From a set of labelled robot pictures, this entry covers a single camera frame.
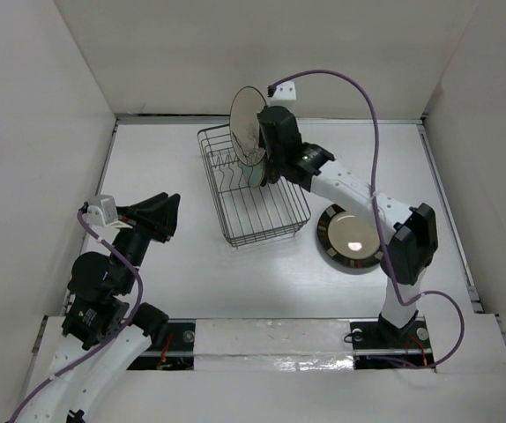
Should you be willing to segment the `grey rim cream plate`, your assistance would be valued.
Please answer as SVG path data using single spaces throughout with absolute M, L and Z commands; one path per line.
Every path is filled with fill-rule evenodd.
M 229 131 L 238 160 L 249 167 L 262 161 L 265 149 L 260 145 L 257 114 L 266 106 L 262 93 L 254 86 L 244 86 L 234 96 L 229 114 Z

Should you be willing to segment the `light green plate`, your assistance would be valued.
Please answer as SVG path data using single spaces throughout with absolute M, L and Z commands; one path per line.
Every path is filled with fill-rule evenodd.
M 260 161 L 254 166 L 239 164 L 245 183 L 251 188 L 263 187 L 267 183 L 266 162 Z

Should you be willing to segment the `patterned dark rim plate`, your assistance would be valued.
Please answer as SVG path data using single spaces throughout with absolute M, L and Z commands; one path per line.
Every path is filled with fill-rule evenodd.
M 337 204 L 331 204 L 320 215 L 316 237 L 334 263 L 350 270 L 372 269 L 383 255 L 377 231 Z

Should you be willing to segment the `blue floral plate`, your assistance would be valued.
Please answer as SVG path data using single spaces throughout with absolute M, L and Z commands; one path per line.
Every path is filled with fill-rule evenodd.
M 280 159 L 277 155 L 273 154 L 267 156 L 265 159 L 265 179 L 267 184 L 275 184 L 279 181 L 281 176 L 280 172 Z

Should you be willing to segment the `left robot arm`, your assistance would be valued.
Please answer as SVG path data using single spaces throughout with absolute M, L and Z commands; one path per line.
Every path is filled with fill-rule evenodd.
M 167 341 L 169 317 L 143 298 L 139 268 L 149 244 L 175 234 L 181 198 L 159 193 L 118 206 L 108 195 L 78 209 L 78 223 L 106 254 L 88 251 L 71 268 L 73 296 L 46 379 L 12 422 L 91 422 L 100 403 L 145 350 Z

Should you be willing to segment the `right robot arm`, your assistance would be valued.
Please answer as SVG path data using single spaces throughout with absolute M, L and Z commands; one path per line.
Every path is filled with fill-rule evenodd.
M 295 116 L 282 106 L 257 114 L 261 145 L 271 172 L 365 219 L 377 230 L 381 269 L 387 276 L 378 336 L 398 346 L 410 336 L 425 269 L 438 248 L 435 211 L 413 207 L 378 192 L 353 176 L 331 152 L 301 139 Z

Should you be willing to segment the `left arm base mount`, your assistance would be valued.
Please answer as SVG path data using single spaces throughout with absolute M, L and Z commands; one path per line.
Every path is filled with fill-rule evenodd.
M 130 365 L 131 370 L 186 371 L 194 368 L 196 321 L 174 319 L 167 335 L 157 345 L 141 353 Z

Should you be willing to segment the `foil taped front rail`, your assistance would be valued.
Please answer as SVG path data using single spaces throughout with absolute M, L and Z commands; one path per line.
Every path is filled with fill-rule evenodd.
M 197 319 L 197 371 L 349 372 L 347 319 Z

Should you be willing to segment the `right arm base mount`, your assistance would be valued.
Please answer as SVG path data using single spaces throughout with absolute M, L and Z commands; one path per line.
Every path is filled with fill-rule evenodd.
M 401 338 L 390 340 L 380 333 L 376 320 L 351 321 L 343 341 L 352 347 L 356 370 L 425 367 L 435 361 L 423 319 Z

